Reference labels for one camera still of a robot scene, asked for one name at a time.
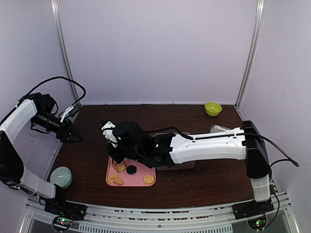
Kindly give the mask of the large round tan cookie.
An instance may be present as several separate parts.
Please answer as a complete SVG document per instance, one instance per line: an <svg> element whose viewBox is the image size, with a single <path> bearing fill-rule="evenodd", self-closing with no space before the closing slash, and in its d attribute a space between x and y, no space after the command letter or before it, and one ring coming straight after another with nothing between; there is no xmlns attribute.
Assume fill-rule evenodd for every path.
<svg viewBox="0 0 311 233"><path fill-rule="evenodd" d="M118 173L123 172L126 170L126 165L125 164L115 164L115 169Z"/></svg>

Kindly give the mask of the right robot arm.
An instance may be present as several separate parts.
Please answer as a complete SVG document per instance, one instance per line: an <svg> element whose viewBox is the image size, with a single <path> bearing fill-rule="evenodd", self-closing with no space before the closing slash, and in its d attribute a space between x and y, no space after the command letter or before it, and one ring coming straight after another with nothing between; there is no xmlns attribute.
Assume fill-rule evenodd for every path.
<svg viewBox="0 0 311 233"><path fill-rule="evenodd" d="M117 163L131 159L154 168L201 160L244 160L254 193L249 210L257 215L268 206L271 167L265 142L252 121L244 121L242 127L206 134L186 134L176 127L174 133L165 133L163 129L145 131L128 120L117 125L100 120L98 127L108 141L109 156Z"/></svg>

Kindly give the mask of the metal serving tongs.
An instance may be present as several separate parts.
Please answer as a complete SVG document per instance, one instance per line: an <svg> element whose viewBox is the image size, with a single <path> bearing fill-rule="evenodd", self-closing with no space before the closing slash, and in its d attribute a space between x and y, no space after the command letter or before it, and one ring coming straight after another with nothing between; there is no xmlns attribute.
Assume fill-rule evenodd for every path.
<svg viewBox="0 0 311 233"><path fill-rule="evenodd" d="M112 167L113 169L118 172L118 167L119 167L119 164L117 162L115 162L113 159L111 159L111 164L112 164Z"/></svg>

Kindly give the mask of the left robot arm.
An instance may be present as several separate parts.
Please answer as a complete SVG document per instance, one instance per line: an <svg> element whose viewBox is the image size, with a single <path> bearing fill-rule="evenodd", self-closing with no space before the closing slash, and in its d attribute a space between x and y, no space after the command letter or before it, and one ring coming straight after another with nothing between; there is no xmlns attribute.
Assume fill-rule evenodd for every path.
<svg viewBox="0 0 311 233"><path fill-rule="evenodd" d="M64 201L60 186L48 182L27 166L51 152L45 140L42 146L33 140L27 141L27 126L40 126L46 134L54 133L61 143L82 142L83 138L73 122L65 116L59 118L53 112L56 101L49 94L39 92L24 97L0 123L0 180L8 187L22 190L30 195L39 195L52 200L51 208L60 216L70 211Z"/></svg>

